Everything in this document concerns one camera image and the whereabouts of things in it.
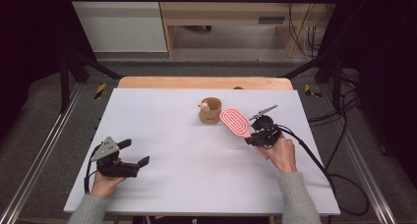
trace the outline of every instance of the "white table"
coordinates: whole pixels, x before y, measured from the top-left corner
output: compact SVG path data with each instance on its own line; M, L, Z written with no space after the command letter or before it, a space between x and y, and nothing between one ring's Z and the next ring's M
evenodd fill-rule
M117 142L132 139L132 145L120 152L124 162L135 163L149 155L150 163L138 178L118 187L110 197L108 212L205 216L281 213L282 194L272 164L221 122L200 122L198 104L208 96L220 98L223 109L237 108L248 118L278 104L268 115L290 128L320 160L295 90L117 88L64 210L73 212L79 205L89 155L112 136ZM296 146L296 158L320 214L339 214L328 181L301 146Z

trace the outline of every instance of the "brown cup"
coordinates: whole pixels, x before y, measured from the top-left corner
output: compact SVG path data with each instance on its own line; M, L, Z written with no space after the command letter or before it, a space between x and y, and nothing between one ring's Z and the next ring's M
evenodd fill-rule
M221 113L221 101L218 98L208 97L202 100L201 103L206 102L208 104L207 109L200 109L200 120L205 124L215 124L220 121Z

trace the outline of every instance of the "forearm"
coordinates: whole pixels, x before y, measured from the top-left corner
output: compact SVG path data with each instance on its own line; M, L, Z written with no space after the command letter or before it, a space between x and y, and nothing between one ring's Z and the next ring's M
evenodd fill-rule
M307 193L301 173L280 174L278 183L284 199L282 223L321 223L319 213Z
M85 195L68 224L102 223L106 200L93 195Z

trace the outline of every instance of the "black and yellow tape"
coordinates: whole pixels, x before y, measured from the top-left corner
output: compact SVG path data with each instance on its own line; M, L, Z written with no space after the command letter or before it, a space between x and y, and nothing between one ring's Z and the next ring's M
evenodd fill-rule
M306 95L308 95L308 96L315 96L317 98L321 98L322 97L322 95L320 93L313 93L310 90L310 86L308 84L306 84Z
M107 84L100 84L98 86L97 92L95 93L94 99L99 99L104 92L105 87Z

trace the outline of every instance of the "wall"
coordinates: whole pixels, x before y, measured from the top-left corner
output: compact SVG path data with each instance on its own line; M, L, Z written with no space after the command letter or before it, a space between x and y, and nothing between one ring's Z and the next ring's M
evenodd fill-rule
M166 52L157 3L74 2L94 52Z

